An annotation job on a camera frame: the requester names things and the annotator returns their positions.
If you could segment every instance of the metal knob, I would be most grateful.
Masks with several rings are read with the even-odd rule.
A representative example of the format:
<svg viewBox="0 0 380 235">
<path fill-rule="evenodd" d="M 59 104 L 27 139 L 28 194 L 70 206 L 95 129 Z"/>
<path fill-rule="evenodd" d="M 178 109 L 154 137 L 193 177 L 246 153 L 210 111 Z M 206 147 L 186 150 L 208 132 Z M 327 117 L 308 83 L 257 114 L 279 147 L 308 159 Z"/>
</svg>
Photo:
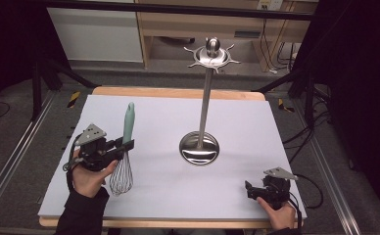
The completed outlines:
<svg viewBox="0 0 380 235">
<path fill-rule="evenodd" d="M 214 38 L 206 38 L 206 50 L 208 56 L 211 58 L 216 58 L 220 49 L 220 41 Z"/>
</svg>

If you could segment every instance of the wooden table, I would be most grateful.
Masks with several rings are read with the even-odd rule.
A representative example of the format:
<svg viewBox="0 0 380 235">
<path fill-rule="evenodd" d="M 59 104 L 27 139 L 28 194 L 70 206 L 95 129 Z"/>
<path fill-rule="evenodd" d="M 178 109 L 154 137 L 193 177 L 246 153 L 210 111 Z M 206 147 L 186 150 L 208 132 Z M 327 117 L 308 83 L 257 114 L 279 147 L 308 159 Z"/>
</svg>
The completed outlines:
<svg viewBox="0 0 380 235">
<path fill-rule="evenodd" d="M 203 90 L 195 89 L 170 89 L 170 88 L 144 88 L 144 87 L 98 87 L 93 95 L 109 95 L 109 96 L 139 96 L 139 97 L 166 97 L 166 98 L 197 98 L 203 97 Z M 264 101 L 261 93 L 230 91 L 230 90 L 212 90 L 212 99 L 226 100 L 257 100 Z M 41 217 L 40 224 L 43 226 L 57 226 L 58 217 Z M 208 219 L 104 219 L 104 227 L 112 228 L 270 228 L 268 220 L 255 221 L 218 221 Z"/>
</svg>

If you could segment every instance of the white surface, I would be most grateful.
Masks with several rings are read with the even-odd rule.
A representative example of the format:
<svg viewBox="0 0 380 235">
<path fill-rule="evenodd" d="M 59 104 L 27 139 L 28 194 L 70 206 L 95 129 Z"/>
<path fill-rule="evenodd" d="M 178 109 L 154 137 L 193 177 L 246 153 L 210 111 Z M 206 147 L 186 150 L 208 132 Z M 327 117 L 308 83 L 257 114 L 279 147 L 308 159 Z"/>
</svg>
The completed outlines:
<svg viewBox="0 0 380 235">
<path fill-rule="evenodd" d="M 69 60 L 142 63 L 134 12 L 54 8 L 48 11 Z"/>
<path fill-rule="evenodd" d="M 281 166 L 291 171 L 267 102 L 210 101 L 206 131 L 217 139 L 220 153 L 205 166 L 185 162 L 178 152 L 181 138 L 199 128 L 199 99 L 91 95 L 71 142 L 91 122 L 107 131 L 107 140 L 121 137 L 129 102 L 135 103 L 136 113 L 135 148 L 129 152 L 134 185 L 124 195 L 111 196 L 104 217 L 267 218 L 258 203 L 247 198 L 245 180 L 262 187 L 264 170 Z M 60 216 L 64 210 L 69 192 L 62 165 L 71 142 L 49 185 L 41 216 Z M 291 192 L 307 217 L 293 181 Z"/>
</svg>

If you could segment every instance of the black sleeve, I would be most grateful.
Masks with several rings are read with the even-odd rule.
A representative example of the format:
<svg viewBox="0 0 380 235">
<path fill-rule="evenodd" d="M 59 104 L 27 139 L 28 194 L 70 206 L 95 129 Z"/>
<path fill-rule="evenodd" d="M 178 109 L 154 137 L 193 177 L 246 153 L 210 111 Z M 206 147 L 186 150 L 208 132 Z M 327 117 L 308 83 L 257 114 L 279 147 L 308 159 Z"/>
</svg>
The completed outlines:
<svg viewBox="0 0 380 235">
<path fill-rule="evenodd" d="M 100 235 L 102 217 L 109 194 L 101 188 L 95 198 L 88 198 L 72 190 L 59 218 L 56 235 Z"/>
<path fill-rule="evenodd" d="M 277 230 L 274 232 L 269 233 L 268 235 L 301 235 L 301 232 L 298 228 L 296 229 L 290 229 L 290 228 L 284 228 L 281 230 Z"/>
</svg>

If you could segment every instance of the whisk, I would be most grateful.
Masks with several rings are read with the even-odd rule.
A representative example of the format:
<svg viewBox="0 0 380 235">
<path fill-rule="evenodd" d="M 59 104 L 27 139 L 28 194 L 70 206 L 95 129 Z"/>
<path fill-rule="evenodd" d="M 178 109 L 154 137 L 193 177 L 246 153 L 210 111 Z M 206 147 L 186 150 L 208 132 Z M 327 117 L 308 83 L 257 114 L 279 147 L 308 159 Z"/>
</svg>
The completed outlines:
<svg viewBox="0 0 380 235">
<path fill-rule="evenodd" d="M 123 124 L 122 144 L 131 140 L 135 121 L 134 103 L 129 103 Z M 124 152 L 110 178 L 111 191 L 115 196 L 128 192 L 133 185 L 132 170 L 128 152 Z"/>
</svg>

